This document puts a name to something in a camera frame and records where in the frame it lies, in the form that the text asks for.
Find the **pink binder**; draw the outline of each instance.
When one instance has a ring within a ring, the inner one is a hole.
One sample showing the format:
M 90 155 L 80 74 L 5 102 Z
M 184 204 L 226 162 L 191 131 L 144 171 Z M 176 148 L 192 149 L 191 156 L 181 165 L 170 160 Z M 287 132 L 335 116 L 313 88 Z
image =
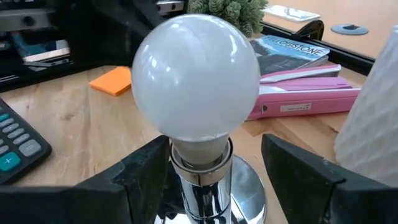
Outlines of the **pink binder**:
M 340 70 L 328 65 L 263 75 L 248 120 L 349 111 L 361 89 L 339 77 Z

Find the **magazine cover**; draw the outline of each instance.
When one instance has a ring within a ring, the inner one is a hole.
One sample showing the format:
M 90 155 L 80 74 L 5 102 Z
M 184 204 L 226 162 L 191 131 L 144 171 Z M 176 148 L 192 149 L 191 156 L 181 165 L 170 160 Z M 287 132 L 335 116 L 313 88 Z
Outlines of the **magazine cover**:
M 273 35 L 251 40 L 261 75 L 304 67 L 326 56 L 329 49 Z

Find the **calculator button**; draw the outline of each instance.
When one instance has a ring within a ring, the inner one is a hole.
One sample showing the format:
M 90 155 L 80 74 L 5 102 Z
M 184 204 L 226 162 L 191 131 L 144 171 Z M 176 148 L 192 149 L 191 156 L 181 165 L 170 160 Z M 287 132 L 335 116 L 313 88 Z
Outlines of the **calculator button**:
M 15 139 L 12 143 L 14 143 L 14 144 L 20 144 L 20 143 L 26 141 L 27 139 L 29 139 L 29 137 L 30 137 L 30 136 L 29 136 L 28 133 L 23 134 L 23 135 L 19 136 L 17 139 Z
M 6 153 L 9 149 L 10 149 L 10 147 L 8 147 L 8 146 L 1 146 L 0 147 L 0 155 Z
M 41 149 L 42 149 L 42 146 L 40 146 L 37 143 L 37 141 L 35 141 L 33 139 L 31 139 L 19 146 L 20 152 L 26 157 L 33 156 L 34 154 L 38 153 Z
M 8 133 L 8 132 L 10 132 L 10 131 L 15 130 L 15 129 L 18 128 L 18 127 L 19 127 L 19 124 L 18 124 L 18 123 L 14 123 L 14 124 L 12 124 L 12 125 L 10 125 L 10 126 L 8 126 L 8 127 L 3 128 L 2 131 L 3 131 L 4 133 Z
M 21 159 L 15 152 L 9 152 L 0 157 L 0 170 L 7 172 L 17 167 L 21 163 Z
M 5 126 L 7 126 L 8 124 L 11 124 L 11 123 L 13 123 L 13 122 L 14 122 L 14 119 L 12 119 L 12 118 L 9 118 L 9 119 L 7 119 L 7 120 L 5 120 L 5 121 L 1 121 L 1 122 L 0 122 L 0 128 L 5 127 Z
M 2 114 L 2 115 L 0 115 L 0 122 L 1 122 L 1 121 L 5 121 L 5 120 L 7 120 L 8 118 L 10 118 L 10 115 L 9 115 L 9 114 Z
M 18 135 L 22 134 L 24 131 L 25 131 L 25 130 L 24 130 L 23 128 L 18 128 L 17 130 L 15 130 L 15 131 L 9 133 L 9 134 L 7 135 L 7 138 L 11 138 L 11 139 L 12 139 L 12 138 L 15 138 L 15 137 L 17 137 Z

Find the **white textured object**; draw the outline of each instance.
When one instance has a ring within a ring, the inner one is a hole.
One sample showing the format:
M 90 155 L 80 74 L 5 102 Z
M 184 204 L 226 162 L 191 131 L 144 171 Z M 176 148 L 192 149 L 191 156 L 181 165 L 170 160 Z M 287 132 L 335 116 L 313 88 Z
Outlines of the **white textured object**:
M 335 154 L 342 167 L 398 187 L 398 26 L 336 138 Z

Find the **light bulb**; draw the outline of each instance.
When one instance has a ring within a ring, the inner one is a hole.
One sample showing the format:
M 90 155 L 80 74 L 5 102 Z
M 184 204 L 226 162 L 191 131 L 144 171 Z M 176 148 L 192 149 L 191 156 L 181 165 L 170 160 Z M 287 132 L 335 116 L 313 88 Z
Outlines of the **light bulb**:
M 132 65 L 137 107 L 171 138 L 182 159 L 214 161 L 228 134 L 252 111 L 260 70 L 248 42 L 230 23 L 187 14 L 157 26 Z

